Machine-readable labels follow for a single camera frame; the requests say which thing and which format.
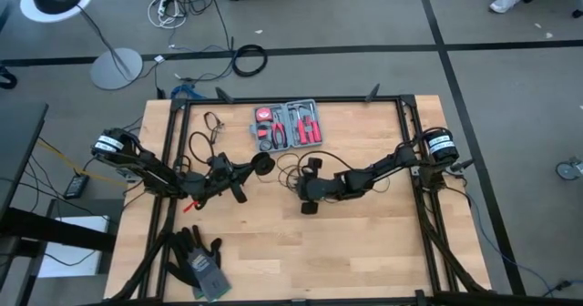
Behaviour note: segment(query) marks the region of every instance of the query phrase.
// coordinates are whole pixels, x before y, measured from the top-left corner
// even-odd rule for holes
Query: tool kit
[[[259,151],[278,152],[323,142],[318,108],[312,99],[255,107],[250,130]]]

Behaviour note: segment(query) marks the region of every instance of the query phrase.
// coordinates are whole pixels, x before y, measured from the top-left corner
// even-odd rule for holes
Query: lamp base
[[[125,47],[115,50],[125,67],[119,60],[114,62],[110,51],[99,56],[91,67],[91,81],[96,87],[106,90],[120,89],[133,83],[141,74],[144,63],[138,52]]]

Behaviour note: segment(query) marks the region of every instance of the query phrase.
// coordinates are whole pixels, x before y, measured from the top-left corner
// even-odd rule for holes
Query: red-handled pliers
[[[281,135],[281,145],[283,148],[288,147],[288,139],[285,136],[285,127],[280,122],[280,116],[273,112],[273,124],[271,124],[271,143],[274,149],[280,148],[280,142],[277,139],[278,133]]]

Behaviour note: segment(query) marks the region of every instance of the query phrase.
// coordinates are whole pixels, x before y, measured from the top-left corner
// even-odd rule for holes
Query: black desk
[[[12,104],[0,101],[0,287],[4,285],[12,258],[34,258],[43,252],[45,242],[105,252],[113,251],[115,246],[114,234],[10,207],[45,122],[47,109],[45,103]],[[25,290],[25,295],[29,295],[32,287]]]
[[[10,104],[0,102],[0,219],[5,215],[16,187],[45,122],[45,103]],[[0,253],[14,254],[20,239],[0,239]],[[0,287],[4,284],[12,257],[0,256]]]

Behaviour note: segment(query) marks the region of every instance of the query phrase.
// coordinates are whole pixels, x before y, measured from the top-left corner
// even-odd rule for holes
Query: black floor stripe
[[[484,162],[482,151],[478,145],[474,126],[470,121],[470,116],[465,105],[464,97],[462,96],[462,91],[457,82],[457,78],[455,77],[454,68],[452,67],[451,60],[447,54],[447,50],[445,49],[444,39],[439,30],[439,25],[437,24],[434,10],[431,6],[430,0],[422,0],[422,3],[425,10],[425,15],[429,21],[429,26],[431,27],[431,33],[433,34],[435,43],[438,46],[439,57],[441,58],[442,64],[444,66],[445,77],[447,78],[447,83],[449,84],[449,88],[451,89],[452,96],[454,98],[457,114],[462,122],[462,128],[464,129],[467,144],[470,148],[472,158],[474,158],[475,161],[474,166],[476,167],[477,176],[480,181],[480,187],[484,193],[486,207],[488,214],[490,215],[490,219],[492,220],[492,227],[494,228],[498,247],[505,256],[515,262],[514,252],[512,251],[512,246],[510,245],[510,239],[508,238],[508,234],[506,232],[504,220],[500,214],[500,208],[498,207],[496,196],[494,194],[494,188],[492,187],[492,182],[486,169],[486,163]],[[518,267],[508,261],[504,261],[504,266],[506,268],[506,275],[508,277],[508,281],[510,282],[512,292],[517,295],[526,295],[525,286],[520,277]]]
[[[322,46],[322,47],[292,47],[267,49],[268,56],[307,56],[307,55],[337,55],[355,53],[391,53],[391,52],[434,52],[434,45],[402,45],[402,46]],[[168,61],[194,60],[194,59],[223,59],[231,58],[231,52],[197,52],[197,53],[173,53],[173,54],[148,54],[142,55],[144,61],[154,61],[156,56],[164,56]],[[261,56],[259,54],[245,54],[247,56]],[[6,59],[0,61],[4,66],[58,66],[58,65],[84,65],[91,64],[97,59],[95,56],[74,56],[37,59]]]
[[[501,42],[444,45],[447,51],[517,50],[559,47],[581,47],[583,40],[541,41],[541,42]]]
[[[0,27],[5,13],[0,15]],[[310,56],[310,55],[342,55],[357,53],[393,53],[393,52],[439,52],[445,51],[483,51],[483,50],[515,50],[515,49],[544,49],[561,47],[582,47],[583,40],[543,41],[543,42],[502,42],[477,44],[450,44],[450,45],[396,45],[396,46],[320,46],[320,47],[288,47],[267,49],[269,56]],[[230,52],[204,53],[173,53],[173,54],[145,54],[144,61],[154,61],[156,56],[164,56],[168,61],[195,60],[195,59],[224,59],[232,57]],[[6,59],[0,60],[4,66],[60,66],[86,65],[97,59],[96,56],[71,56],[34,59]]]

